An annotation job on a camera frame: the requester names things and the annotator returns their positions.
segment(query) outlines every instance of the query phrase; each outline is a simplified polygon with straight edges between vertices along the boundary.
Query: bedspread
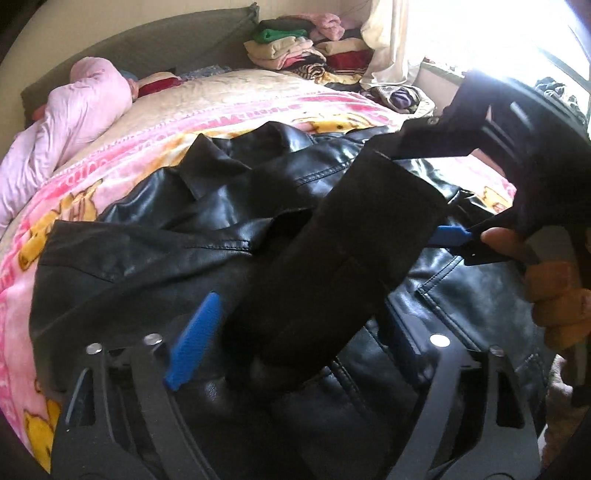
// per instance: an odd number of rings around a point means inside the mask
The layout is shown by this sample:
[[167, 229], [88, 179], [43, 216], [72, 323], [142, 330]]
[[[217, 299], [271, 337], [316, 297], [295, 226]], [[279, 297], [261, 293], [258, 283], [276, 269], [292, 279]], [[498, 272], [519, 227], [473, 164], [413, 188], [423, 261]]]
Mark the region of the bedspread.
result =
[[[199, 134], [232, 138], [267, 121], [307, 132], [346, 132], [377, 125], [398, 129], [403, 119], [360, 95], [331, 90], [223, 103], [185, 112], [102, 144], [47, 181], [22, 212], [14, 237], [4, 239], [6, 250], [0, 263], [0, 408], [43, 467], [49, 470], [60, 407], [45, 398], [36, 384], [28, 317], [37, 258], [57, 219], [95, 220], [153, 171], [178, 164]], [[467, 170], [471, 173], [462, 177], [468, 164], [473, 166]], [[463, 182], [464, 188], [474, 190], [491, 209], [510, 205], [511, 186], [476, 159], [446, 159], [444, 168], [453, 182]]]

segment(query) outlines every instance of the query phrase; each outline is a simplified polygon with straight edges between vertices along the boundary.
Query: green folded cloth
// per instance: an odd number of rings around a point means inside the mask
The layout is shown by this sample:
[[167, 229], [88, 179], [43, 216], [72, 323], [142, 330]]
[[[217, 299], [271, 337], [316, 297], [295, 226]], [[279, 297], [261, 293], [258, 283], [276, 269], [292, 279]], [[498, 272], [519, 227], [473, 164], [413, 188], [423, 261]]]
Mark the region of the green folded cloth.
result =
[[256, 32], [253, 34], [252, 39], [257, 43], [271, 43], [272, 41], [279, 40], [280, 38], [285, 37], [307, 37], [308, 32], [306, 30], [291, 30], [291, 31], [283, 31], [283, 30], [271, 30], [270, 28], [266, 28], [261, 32]]

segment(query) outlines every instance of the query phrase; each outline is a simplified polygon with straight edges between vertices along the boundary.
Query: gray headboard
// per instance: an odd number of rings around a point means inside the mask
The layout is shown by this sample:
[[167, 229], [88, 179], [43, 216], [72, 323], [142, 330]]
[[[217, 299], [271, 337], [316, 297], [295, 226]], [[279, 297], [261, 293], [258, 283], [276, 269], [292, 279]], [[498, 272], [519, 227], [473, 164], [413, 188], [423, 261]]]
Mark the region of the gray headboard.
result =
[[70, 57], [21, 92], [25, 124], [56, 87], [70, 80], [70, 69], [84, 57], [103, 57], [139, 78], [176, 69], [186, 73], [208, 65], [252, 67], [243, 43], [258, 23], [256, 3], [244, 8], [195, 12], [157, 20], [107, 38]]

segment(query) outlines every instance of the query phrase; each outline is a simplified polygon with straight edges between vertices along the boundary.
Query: blue strip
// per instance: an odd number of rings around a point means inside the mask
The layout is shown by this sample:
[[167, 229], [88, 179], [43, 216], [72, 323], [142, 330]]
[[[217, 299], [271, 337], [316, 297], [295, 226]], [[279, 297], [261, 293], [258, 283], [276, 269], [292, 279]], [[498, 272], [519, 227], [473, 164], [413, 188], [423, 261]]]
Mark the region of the blue strip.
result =
[[171, 390], [177, 391], [191, 380], [221, 319], [220, 296], [210, 292], [170, 352], [170, 365], [164, 381]]
[[428, 247], [451, 248], [461, 247], [472, 240], [472, 234], [461, 226], [438, 226], [427, 243]]

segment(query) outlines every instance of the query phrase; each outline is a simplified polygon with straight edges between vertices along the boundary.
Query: metal rivet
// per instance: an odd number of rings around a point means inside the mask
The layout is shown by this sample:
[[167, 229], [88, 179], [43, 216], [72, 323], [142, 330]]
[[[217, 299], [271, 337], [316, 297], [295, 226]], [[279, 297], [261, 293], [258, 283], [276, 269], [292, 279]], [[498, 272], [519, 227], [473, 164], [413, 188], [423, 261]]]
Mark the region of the metal rivet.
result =
[[159, 333], [150, 333], [144, 337], [144, 345], [153, 346], [158, 345], [160, 342], [162, 342], [162, 335]]
[[86, 353], [89, 355], [96, 355], [103, 351], [103, 346], [100, 343], [91, 343], [86, 347]]
[[498, 345], [491, 346], [488, 351], [494, 356], [505, 356], [505, 351]]
[[429, 337], [429, 341], [433, 345], [438, 346], [439, 348], [445, 348], [445, 347], [449, 346], [449, 344], [451, 343], [449, 341], [449, 338], [447, 338], [445, 335], [441, 335], [440, 333], [436, 333], [435, 335], [431, 335]]

